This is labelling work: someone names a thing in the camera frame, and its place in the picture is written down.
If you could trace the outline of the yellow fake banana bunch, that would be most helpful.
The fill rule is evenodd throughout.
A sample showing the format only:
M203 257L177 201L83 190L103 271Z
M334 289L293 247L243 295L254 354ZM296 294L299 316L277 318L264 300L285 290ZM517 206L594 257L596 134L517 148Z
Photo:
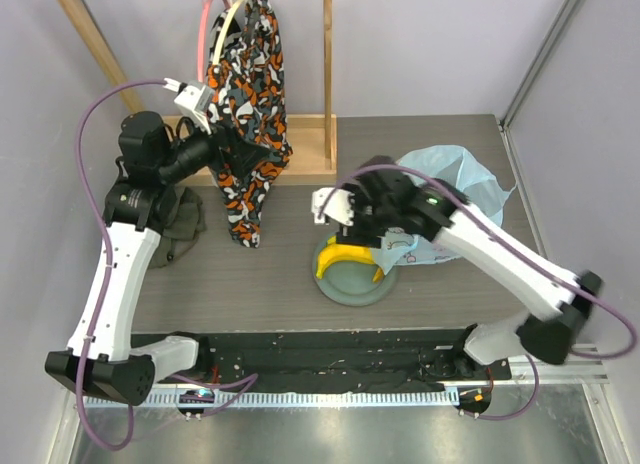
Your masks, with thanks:
M376 262L369 248L340 244L335 236L330 237L316 258L315 277L322 279L325 272L334 264L341 262L355 262L358 264L375 265Z

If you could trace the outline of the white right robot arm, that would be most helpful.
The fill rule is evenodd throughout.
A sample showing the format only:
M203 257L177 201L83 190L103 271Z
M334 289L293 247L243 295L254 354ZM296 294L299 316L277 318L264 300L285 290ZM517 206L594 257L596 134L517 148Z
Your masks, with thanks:
M472 324L451 355L457 375L472 379L500 359L529 354L562 365L589 320L601 278L553 264L494 224L472 200L440 178L376 156L325 196L313 197L316 220L339 224L341 244L379 248L393 228L442 246L509 291L525 308L494 323Z

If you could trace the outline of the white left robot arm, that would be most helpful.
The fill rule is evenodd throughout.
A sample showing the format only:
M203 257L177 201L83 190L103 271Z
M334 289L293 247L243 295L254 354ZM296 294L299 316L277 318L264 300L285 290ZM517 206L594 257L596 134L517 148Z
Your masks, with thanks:
M105 197L98 222L106 235L82 317L66 349L51 351L45 371L81 398L138 406L152 386L177 373L205 381L213 357L206 337L174 332L142 347L131 345L131 327L145 274L179 202L177 183L205 167L243 166L258 147L228 125L170 134L151 111L121 123L118 177Z

